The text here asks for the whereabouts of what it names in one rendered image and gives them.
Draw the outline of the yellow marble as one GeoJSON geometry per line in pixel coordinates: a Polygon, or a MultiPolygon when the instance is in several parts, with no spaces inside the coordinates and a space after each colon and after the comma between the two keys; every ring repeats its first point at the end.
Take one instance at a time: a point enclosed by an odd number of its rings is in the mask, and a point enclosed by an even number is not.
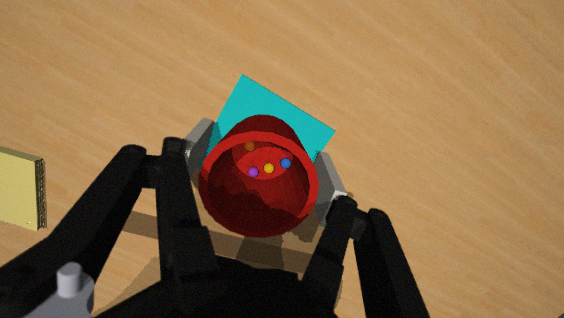
{"type": "Polygon", "coordinates": [[[274,171],[274,165],[272,163],[266,163],[264,165],[264,171],[268,174],[272,173],[274,171]]]}

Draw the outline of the pale yellow flat pad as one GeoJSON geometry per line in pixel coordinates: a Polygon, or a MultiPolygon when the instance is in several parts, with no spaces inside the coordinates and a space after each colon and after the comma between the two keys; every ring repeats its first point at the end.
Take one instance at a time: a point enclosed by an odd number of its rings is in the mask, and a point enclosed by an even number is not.
{"type": "Polygon", "coordinates": [[[36,232],[45,225],[42,157],[0,146],[0,221],[36,232]]]}

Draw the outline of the red cup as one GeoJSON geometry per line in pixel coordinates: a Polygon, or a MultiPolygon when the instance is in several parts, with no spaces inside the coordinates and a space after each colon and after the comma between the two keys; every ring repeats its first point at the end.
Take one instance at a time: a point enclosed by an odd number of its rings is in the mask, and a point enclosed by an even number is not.
{"type": "Polygon", "coordinates": [[[297,227],[314,207],[316,168],[285,121],[266,114],[237,123],[211,150],[198,175],[199,195],[211,217],[227,230],[266,238],[297,227]],[[245,142],[253,141],[248,152],[245,142]],[[270,142],[279,145],[273,147],[270,142]],[[284,169],[283,158],[291,161],[284,169]],[[272,163],[274,171],[264,171],[272,163]],[[256,177],[248,169],[256,167],[256,177]]]}

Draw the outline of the purple marble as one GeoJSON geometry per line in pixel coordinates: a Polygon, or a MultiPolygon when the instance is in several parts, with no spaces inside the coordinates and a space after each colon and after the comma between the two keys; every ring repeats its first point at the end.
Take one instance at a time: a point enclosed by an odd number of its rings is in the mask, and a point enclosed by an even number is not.
{"type": "Polygon", "coordinates": [[[258,175],[258,173],[259,173],[259,171],[258,171],[258,169],[257,169],[256,167],[250,167],[250,168],[248,169],[248,175],[249,175],[250,177],[256,177],[256,176],[258,175]]]}

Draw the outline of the orange marble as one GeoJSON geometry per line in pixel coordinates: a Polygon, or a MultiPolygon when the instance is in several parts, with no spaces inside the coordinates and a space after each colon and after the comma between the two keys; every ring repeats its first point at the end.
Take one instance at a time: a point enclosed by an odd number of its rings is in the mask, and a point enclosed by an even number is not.
{"type": "Polygon", "coordinates": [[[246,151],[251,152],[255,149],[255,143],[253,141],[245,142],[244,148],[246,151]]]}

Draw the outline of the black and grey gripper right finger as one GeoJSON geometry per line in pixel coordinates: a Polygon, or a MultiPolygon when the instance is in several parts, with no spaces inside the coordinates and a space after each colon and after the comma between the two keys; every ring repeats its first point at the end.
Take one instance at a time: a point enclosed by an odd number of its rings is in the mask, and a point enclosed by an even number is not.
{"type": "Polygon", "coordinates": [[[319,151],[314,166],[315,209],[325,228],[285,318],[334,318],[349,238],[366,318],[430,318],[388,215],[357,208],[328,153],[319,151]]]}

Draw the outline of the blue marble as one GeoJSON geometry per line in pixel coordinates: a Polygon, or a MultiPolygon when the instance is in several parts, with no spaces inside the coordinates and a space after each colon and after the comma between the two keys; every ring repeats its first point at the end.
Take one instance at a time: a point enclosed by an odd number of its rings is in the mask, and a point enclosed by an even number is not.
{"type": "Polygon", "coordinates": [[[287,168],[289,168],[289,167],[291,166],[291,161],[290,161],[290,159],[288,159],[288,158],[283,158],[283,159],[280,161],[280,165],[281,165],[282,168],[287,169],[287,168]]]}

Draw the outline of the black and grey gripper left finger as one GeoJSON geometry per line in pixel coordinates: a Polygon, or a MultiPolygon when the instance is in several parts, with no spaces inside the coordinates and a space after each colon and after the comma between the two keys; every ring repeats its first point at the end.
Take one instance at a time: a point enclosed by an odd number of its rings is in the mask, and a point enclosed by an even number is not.
{"type": "Polygon", "coordinates": [[[180,318],[232,318],[190,180],[212,124],[164,138],[157,156],[123,146],[49,236],[0,267],[0,318],[94,318],[94,286],[142,188],[156,189],[161,280],[174,273],[180,318]]]}

